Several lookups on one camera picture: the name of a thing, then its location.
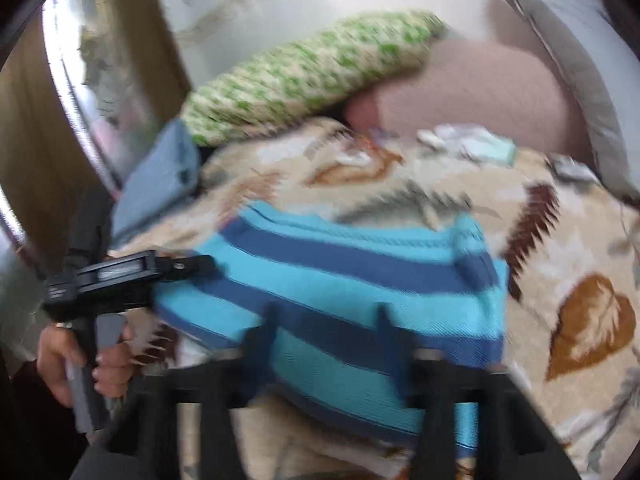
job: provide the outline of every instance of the pink pillow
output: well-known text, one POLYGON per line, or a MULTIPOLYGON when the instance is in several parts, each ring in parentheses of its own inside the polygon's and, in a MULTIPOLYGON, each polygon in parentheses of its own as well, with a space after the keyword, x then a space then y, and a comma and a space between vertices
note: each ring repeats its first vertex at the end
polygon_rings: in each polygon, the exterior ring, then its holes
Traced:
POLYGON ((351 99, 354 129, 401 136, 438 124, 481 124, 519 146, 593 163, 584 117, 566 84, 534 55, 498 43, 443 40, 424 70, 351 99))

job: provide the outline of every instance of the dark blue stripe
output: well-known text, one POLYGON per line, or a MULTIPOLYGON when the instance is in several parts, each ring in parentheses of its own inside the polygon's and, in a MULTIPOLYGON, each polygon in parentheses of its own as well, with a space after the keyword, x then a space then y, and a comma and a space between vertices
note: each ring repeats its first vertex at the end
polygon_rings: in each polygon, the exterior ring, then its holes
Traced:
POLYGON ((228 224, 220 235, 234 247, 260 258, 416 294, 473 294, 498 282, 486 253, 461 254, 453 265, 411 262, 354 247, 286 237, 259 229, 242 217, 228 224))
MULTIPOLYGON (((161 304, 156 305, 156 313, 167 324, 174 328, 186 332, 187 334, 199 339, 207 348, 211 350, 219 348, 233 348, 238 346, 236 341, 232 341, 220 334, 211 332, 203 327, 188 323, 187 321, 174 314, 170 309, 164 308, 161 304)), ((396 444, 398 446, 414 447, 417 442, 415 433, 408 433, 402 430, 396 430, 388 426, 380 426, 371 421, 350 415, 335 408, 330 408, 322 402, 304 396, 299 391, 293 389, 281 378, 276 377, 271 372, 271 382, 275 383, 276 389, 282 393, 293 404, 303 410, 310 416, 345 431, 361 434, 368 438, 378 438, 385 442, 396 444)), ((474 456, 474 450, 462 444, 457 444, 458 457, 465 458, 474 456)))
POLYGON ((210 350, 217 350, 219 348, 234 348, 238 346, 238 342, 232 341, 223 335, 212 332, 207 328, 203 328, 199 325, 194 325, 185 321, 178 316, 172 309, 165 308, 161 304, 156 303, 154 305, 156 314, 168 325, 174 327, 180 332, 190 335, 202 342, 204 346, 210 350))
MULTIPOLYGON (((303 412, 334 428, 360 434, 367 438, 377 438, 384 442, 394 444, 395 446, 405 446, 410 449, 413 449, 417 444, 418 435, 416 433, 408 433, 388 426, 380 426, 370 420, 358 418, 349 413, 330 408, 322 402, 301 394, 280 377, 275 377, 274 382, 274 389, 287 397, 290 402, 299 407, 303 412)), ((459 442, 456 443, 456 448, 458 458, 475 456, 476 450, 474 448, 463 446, 459 442)))
MULTIPOLYGON (((303 304, 228 278, 201 278, 193 280, 192 283, 205 294, 229 301, 259 315, 268 303, 276 303, 280 325, 291 335, 351 366, 385 371, 385 362, 375 330, 329 316, 303 304)), ((499 361, 502 354, 501 340, 466 336, 418 337, 425 348, 438 348, 450 361, 459 365, 484 367, 487 363, 499 361)))

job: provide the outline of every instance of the striped cloth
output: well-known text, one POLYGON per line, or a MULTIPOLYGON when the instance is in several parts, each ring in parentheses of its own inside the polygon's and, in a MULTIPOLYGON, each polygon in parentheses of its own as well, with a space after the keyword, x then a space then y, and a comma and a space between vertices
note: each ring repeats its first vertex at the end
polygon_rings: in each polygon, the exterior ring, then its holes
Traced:
MULTIPOLYGON (((402 405, 376 333, 376 305, 457 364, 499 361, 506 264, 492 260, 471 216, 448 230, 365 229, 244 209, 202 245, 224 276, 158 286, 158 312, 210 348, 234 346, 269 302, 281 328, 274 381, 307 413, 334 426, 411 445, 421 412, 402 405)), ((460 456, 476 444, 476 407, 459 404, 460 456)))

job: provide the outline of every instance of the hand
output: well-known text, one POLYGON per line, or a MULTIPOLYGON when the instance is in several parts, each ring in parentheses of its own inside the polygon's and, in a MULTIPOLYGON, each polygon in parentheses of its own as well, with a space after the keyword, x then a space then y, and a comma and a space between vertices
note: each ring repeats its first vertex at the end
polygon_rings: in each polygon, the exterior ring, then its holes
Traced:
MULTIPOLYGON (((125 340, 133 338, 129 326, 124 328, 122 335, 125 340)), ((107 397, 123 396, 135 368, 130 359, 131 351, 126 343, 101 351, 96 357, 98 367, 94 369, 95 389, 107 397)), ((38 373, 58 402, 70 408, 73 400, 66 382, 65 360, 79 367, 86 364, 86 357, 71 330, 46 327, 38 342, 38 373)))

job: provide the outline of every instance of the blue cushion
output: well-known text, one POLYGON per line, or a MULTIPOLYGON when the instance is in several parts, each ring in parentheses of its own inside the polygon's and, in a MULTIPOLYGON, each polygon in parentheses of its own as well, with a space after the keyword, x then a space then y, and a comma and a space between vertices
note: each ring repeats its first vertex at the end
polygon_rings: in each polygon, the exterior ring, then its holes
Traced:
POLYGON ((111 213, 117 246, 185 203, 198 183, 200 155, 184 123, 175 119, 158 135, 149 154, 131 173, 111 213))
POLYGON ((506 1, 529 21, 574 92, 603 183, 640 196, 640 62, 602 0, 506 1))

